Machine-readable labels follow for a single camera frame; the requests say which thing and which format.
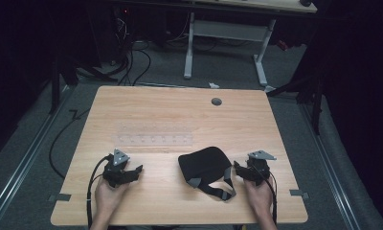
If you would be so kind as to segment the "black strapped eye mask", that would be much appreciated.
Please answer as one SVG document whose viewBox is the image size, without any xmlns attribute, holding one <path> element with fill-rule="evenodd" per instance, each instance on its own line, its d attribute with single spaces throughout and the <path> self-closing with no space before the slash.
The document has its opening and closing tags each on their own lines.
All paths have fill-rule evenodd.
<svg viewBox="0 0 383 230">
<path fill-rule="evenodd" d="M 237 194 L 231 179 L 232 164 L 220 148 L 208 147 L 180 155 L 178 163 L 185 181 L 193 188 L 223 201 Z M 219 179 L 223 179 L 231 187 L 230 192 L 211 186 Z"/>
</svg>

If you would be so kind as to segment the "black metal stand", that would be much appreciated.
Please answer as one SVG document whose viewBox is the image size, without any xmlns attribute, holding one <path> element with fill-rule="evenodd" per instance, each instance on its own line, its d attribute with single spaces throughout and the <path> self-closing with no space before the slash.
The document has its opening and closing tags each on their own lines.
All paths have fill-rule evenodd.
<svg viewBox="0 0 383 230">
<path fill-rule="evenodd" d="M 320 115 L 322 112 L 321 103 L 323 96 L 324 77 L 323 76 L 308 76 L 299 80 L 283 85 L 279 88 L 267 92 L 268 97 L 280 95 L 282 92 L 291 91 L 294 88 L 298 89 L 296 102 L 298 104 L 312 104 L 312 112 L 310 115 L 310 124 L 313 131 L 319 135 Z"/>
<path fill-rule="evenodd" d="M 59 107 L 59 101 L 60 101 L 60 77 L 59 77 L 59 70 L 58 70 L 58 57 L 54 58 L 52 67 L 53 67 L 52 77 L 51 77 L 52 98 L 51 98 L 50 113 L 55 114 L 56 110 Z"/>
</svg>

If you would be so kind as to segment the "grey tape piece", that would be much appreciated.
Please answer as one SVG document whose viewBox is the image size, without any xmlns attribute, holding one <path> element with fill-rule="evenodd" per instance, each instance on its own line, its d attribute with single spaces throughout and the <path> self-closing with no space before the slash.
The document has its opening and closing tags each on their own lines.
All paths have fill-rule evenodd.
<svg viewBox="0 0 383 230">
<path fill-rule="evenodd" d="M 289 190 L 291 196 L 300 196 L 302 199 L 309 199 L 309 194 L 302 190 Z"/>
<path fill-rule="evenodd" d="M 71 195 L 67 194 L 57 194 L 57 195 L 50 195 L 48 197 L 48 201 L 55 202 L 55 201 L 69 201 L 71 198 Z"/>
</svg>

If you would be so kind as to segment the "person's left hand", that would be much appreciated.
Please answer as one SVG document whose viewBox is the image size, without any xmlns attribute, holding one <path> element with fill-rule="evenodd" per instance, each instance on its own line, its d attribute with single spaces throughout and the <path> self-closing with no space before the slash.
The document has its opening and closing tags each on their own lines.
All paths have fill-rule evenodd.
<svg viewBox="0 0 383 230">
<path fill-rule="evenodd" d="M 103 178 L 99 180 L 95 198 L 97 204 L 96 214 L 93 218 L 93 223 L 108 223 L 114 212 L 119 207 L 125 190 L 129 184 L 120 185 L 117 188 L 111 187 Z"/>
</svg>

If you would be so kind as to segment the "person's right hand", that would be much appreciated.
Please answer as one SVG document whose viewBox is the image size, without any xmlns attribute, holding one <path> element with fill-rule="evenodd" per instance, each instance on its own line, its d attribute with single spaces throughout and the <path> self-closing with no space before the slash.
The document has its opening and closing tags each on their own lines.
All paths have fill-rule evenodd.
<svg viewBox="0 0 383 230">
<path fill-rule="evenodd" d="M 269 185 L 265 181 L 262 181 L 259 185 L 249 180 L 243 180 L 243 182 L 248 196 L 248 203 L 258 222 L 272 223 L 271 205 L 273 197 Z"/>
</svg>

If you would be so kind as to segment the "white-framed desk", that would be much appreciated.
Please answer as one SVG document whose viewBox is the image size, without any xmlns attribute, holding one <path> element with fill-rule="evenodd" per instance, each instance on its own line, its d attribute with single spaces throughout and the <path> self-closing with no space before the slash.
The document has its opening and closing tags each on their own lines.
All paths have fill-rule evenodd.
<svg viewBox="0 0 383 230">
<path fill-rule="evenodd" d="M 230 7 L 232 10 L 263 10 L 265 12 L 284 13 L 316 13 L 317 7 L 312 0 L 187 0 L 193 7 L 213 6 L 216 10 L 219 7 Z M 253 55 L 256 66 L 259 84 L 266 87 L 267 78 L 262 65 L 262 59 L 267 49 L 269 40 L 274 31 L 277 19 L 271 17 L 266 26 L 239 24 L 231 22 L 220 22 L 209 19 L 195 19 L 194 13 L 189 17 L 188 50 L 186 53 L 184 78 L 192 77 L 193 63 L 193 40 L 196 36 L 212 38 L 225 38 L 233 40 L 260 42 L 259 53 Z"/>
</svg>

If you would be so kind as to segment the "metal floor rail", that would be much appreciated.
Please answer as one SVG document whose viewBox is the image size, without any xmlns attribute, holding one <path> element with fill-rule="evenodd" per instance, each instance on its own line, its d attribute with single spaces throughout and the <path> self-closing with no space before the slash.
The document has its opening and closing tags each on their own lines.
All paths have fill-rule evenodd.
<svg viewBox="0 0 383 230">
<path fill-rule="evenodd" d="M 335 203 L 339 209 L 339 212 L 343 218 L 345 225 L 348 230 L 360 230 L 359 222 L 353 212 L 353 209 L 349 203 L 349 198 L 345 192 L 341 181 L 333 168 L 333 165 L 327 154 L 327 149 L 322 142 L 321 136 L 316 133 L 312 126 L 311 115 L 308 107 L 306 105 L 299 105 L 299 109 L 304 117 L 306 126 L 308 127 L 312 139 L 315 143 L 318 157 L 320 158 L 322 169 L 326 175 L 327 183 L 331 189 L 332 195 L 334 197 Z"/>
<path fill-rule="evenodd" d="M 34 107 L 23 116 L 17 129 L 0 151 L 0 221 L 39 155 L 39 150 L 60 109 L 74 90 L 75 86 L 63 86 L 59 105 L 50 113 L 50 108 L 45 104 L 51 104 L 52 93 L 46 89 Z"/>
</svg>

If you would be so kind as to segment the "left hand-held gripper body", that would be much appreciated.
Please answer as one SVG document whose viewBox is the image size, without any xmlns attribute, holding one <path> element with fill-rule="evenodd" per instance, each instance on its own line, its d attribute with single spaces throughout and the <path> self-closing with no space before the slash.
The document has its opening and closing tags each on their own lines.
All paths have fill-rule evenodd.
<svg viewBox="0 0 383 230">
<path fill-rule="evenodd" d="M 117 184 L 119 176 L 127 174 L 124 168 L 129 160 L 129 156 L 119 149 L 114 149 L 114 151 L 107 156 L 107 159 L 108 163 L 104 166 L 102 177 L 111 187 L 116 188 L 120 186 Z"/>
</svg>

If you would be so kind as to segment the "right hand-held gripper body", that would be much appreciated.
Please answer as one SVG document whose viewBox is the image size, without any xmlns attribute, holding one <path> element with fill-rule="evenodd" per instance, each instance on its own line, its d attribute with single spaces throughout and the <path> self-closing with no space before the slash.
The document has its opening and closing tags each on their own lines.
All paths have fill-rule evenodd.
<svg viewBox="0 0 383 230">
<path fill-rule="evenodd" d="M 250 152 L 248 154 L 247 166 L 250 170 L 250 180 L 256 185 L 260 185 L 264 180 L 270 177 L 270 168 L 268 160 L 276 160 L 276 157 L 264 150 Z"/>
</svg>

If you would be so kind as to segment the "clear plastic strip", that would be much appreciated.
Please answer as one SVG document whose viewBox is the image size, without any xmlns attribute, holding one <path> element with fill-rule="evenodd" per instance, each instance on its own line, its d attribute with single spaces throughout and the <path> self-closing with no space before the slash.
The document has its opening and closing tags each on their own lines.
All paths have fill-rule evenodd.
<svg viewBox="0 0 383 230">
<path fill-rule="evenodd" d="M 112 140 L 117 147 L 190 147 L 193 134 L 189 124 L 119 123 Z"/>
</svg>

